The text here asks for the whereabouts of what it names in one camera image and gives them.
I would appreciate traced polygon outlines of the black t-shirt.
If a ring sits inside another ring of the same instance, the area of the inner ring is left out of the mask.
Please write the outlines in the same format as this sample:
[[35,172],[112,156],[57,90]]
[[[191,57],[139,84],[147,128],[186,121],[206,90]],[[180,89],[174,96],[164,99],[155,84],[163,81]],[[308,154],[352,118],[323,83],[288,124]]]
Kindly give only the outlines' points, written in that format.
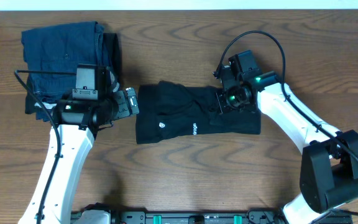
[[186,135],[260,134],[260,112],[221,113],[213,86],[185,87],[160,81],[141,85],[136,117],[137,144],[157,143]]

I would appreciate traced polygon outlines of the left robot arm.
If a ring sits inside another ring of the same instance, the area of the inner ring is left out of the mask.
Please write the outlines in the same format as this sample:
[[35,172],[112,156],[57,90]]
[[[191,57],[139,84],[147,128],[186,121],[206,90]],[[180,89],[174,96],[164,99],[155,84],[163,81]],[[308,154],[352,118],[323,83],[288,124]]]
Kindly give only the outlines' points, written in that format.
[[98,131],[139,113],[136,93],[74,89],[58,101],[45,163],[20,223],[70,223],[71,209],[86,157]]

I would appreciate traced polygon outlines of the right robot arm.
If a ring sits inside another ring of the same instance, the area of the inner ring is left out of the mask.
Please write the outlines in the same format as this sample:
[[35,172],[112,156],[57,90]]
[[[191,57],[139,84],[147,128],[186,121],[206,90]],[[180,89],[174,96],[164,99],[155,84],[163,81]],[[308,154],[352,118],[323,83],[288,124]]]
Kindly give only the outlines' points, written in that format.
[[275,223],[317,223],[355,214],[340,207],[358,198],[357,132],[342,132],[323,121],[275,72],[235,72],[226,67],[213,75],[223,85],[217,95],[222,112],[259,110],[279,125],[302,155],[301,192],[282,208]]

